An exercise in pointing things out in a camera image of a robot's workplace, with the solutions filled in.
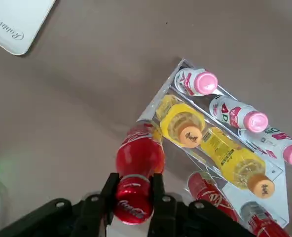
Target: screw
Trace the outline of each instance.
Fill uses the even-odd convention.
[[[200,202],[196,202],[196,203],[194,204],[194,206],[195,206],[197,209],[202,209],[202,208],[204,208],[204,204],[203,204],[203,203],[200,203]]]
[[[94,196],[91,198],[91,201],[97,201],[97,200],[99,200],[99,198],[97,196]]]
[[[162,200],[165,201],[165,202],[168,202],[168,201],[171,200],[171,198],[169,196],[163,196]]]
[[[62,207],[62,206],[65,206],[65,203],[63,203],[62,201],[61,202],[58,202],[56,203],[56,207]]]

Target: red plastic bottle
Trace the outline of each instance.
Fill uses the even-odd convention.
[[[257,237],[290,237],[272,218],[270,213],[255,201],[245,203],[241,218],[251,233]]]
[[[218,189],[209,173],[203,171],[192,173],[188,179],[188,187],[193,198],[209,201],[231,219],[239,221],[237,212]]]
[[[160,128],[149,120],[138,121],[128,132],[116,157],[121,180],[114,214],[123,223],[136,225],[151,216],[149,178],[163,171],[164,162]]]

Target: white label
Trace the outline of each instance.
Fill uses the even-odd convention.
[[[292,145],[291,137],[271,126],[260,133],[239,130],[238,135],[261,155],[274,159],[284,160],[283,151],[285,147]]]
[[[175,76],[175,86],[183,94],[191,96],[202,96],[194,88],[194,80],[198,74],[206,72],[205,69],[185,68],[181,69]]]
[[[212,116],[236,128],[245,128],[244,117],[251,111],[256,111],[256,109],[222,95],[214,98],[210,103],[210,113]]]

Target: yellow bottle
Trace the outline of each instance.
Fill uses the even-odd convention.
[[[223,177],[236,187],[249,189],[259,198],[269,198],[274,193],[274,183],[265,176],[265,162],[217,127],[206,131],[201,148],[213,159]]]
[[[165,95],[156,110],[162,135],[187,148],[200,145],[205,128],[204,115],[174,95]]]

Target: beige table surface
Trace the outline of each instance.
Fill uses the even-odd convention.
[[[25,57],[0,48],[4,224],[53,198],[99,190],[126,131],[181,57],[292,137],[292,0],[58,0]],[[169,154],[166,190],[179,192],[192,167]],[[287,183],[292,233],[289,166]],[[114,229],[137,236],[146,227]]]

